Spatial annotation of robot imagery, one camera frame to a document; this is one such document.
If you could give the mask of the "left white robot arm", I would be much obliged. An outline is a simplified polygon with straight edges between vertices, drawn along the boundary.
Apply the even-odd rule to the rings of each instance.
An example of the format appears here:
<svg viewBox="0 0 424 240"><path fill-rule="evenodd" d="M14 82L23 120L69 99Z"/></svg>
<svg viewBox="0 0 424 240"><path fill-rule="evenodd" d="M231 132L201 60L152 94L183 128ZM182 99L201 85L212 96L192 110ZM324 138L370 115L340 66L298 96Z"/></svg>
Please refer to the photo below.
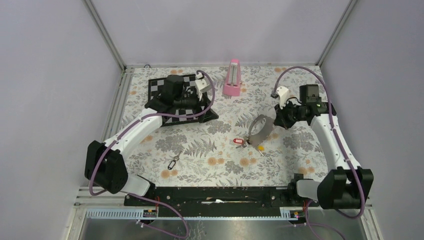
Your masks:
<svg viewBox="0 0 424 240"><path fill-rule="evenodd" d="M212 110L216 90L210 76L197 70L195 80L186 82L184 76L171 74L145 104L141 113L125 128L103 142L94 140L87 148L84 175L89 181L89 193L105 192L136 195L144 206L152 204L155 192L151 183L138 175L129 174L126 160L148 135L169 119L197 119L200 123L218 119Z"/></svg>

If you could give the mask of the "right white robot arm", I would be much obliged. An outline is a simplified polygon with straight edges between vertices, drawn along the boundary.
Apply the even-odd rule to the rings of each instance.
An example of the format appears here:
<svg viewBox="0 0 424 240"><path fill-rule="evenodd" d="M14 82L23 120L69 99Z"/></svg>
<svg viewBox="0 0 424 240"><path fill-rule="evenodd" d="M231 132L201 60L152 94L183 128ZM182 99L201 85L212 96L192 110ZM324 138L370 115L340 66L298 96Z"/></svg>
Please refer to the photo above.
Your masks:
<svg viewBox="0 0 424 240"><path fill-rule="evenodd" d="M319 203L323 209L362 210L374 181L373 172L362 168L350 151L339 127L333 105L323 101L317 84L299 88L299 104L289 100L289 90L277 87L272 94L279 99L274 125L286 130L298 122L306 122L315 133L325 156L328 173L320 182L295 177L287 201L293 206L306 199Z"/></svg>

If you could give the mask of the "keyring with coloured key tags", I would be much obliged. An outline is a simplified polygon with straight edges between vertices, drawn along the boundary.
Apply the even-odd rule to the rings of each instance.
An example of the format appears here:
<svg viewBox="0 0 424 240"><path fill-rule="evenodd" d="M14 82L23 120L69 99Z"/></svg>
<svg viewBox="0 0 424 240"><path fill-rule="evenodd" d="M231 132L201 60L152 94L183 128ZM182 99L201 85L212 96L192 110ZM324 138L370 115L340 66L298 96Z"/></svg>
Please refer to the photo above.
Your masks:
<svg viewBox="0 0 424 240"><path fill-rule="evenodd" d="M257 150L261 156L264 156L262 143L268 138L274 128L274 119L260 114L250 124L248 133L242 138L234 138L233 143L236 148L246 148L248 146Z"/></svg>

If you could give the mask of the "black carabiner key clip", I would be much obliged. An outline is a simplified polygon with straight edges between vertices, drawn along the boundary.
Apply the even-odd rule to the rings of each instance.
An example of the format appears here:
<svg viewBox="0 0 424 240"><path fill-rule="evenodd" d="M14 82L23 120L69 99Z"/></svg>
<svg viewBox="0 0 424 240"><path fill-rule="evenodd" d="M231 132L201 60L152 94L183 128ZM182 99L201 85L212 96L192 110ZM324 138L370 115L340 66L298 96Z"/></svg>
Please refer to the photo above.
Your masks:
<svg viewBox="0 0 424 240"><path fill-rule="evenodd" d="M167 166L168 170L172 170L175 167L176 163L180 160L180 155L181 155L181 152L179 152L177 155L175 155L172 158L172 160L170 161L170 163Z"/></svg>

